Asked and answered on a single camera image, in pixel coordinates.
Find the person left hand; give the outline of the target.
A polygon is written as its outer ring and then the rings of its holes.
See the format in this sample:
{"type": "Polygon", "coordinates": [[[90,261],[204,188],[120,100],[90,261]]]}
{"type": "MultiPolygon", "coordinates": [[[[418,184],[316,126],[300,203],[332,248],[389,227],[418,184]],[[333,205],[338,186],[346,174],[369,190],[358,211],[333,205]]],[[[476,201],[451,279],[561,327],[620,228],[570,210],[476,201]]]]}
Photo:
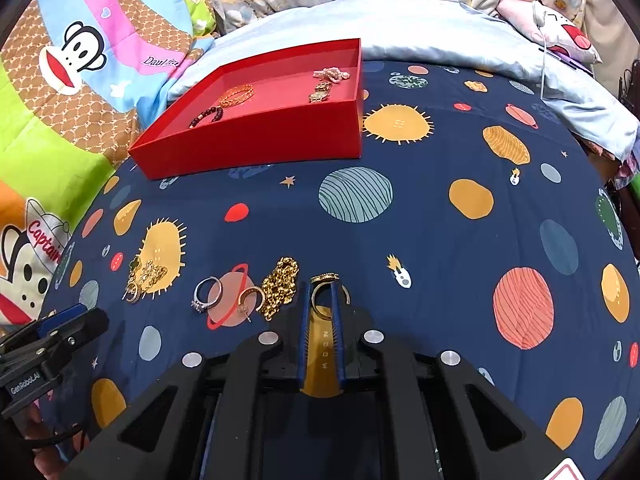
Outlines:
{"type": "MultiPolygon", "coordinates": [[[[24,424],[21,429],[21,434],[27,441],[46,440],[53,436],[52,430],[43,422],[37,404],[29,404],[29,406],[22,411],[22,416],[24,424]]],[[[32,452],[34,452],[34,464],[40,474],[47,480],[58,480],[67,465],[66,461],[62,459],[58,448],[55,446],[34,448],[32,452]]]]}

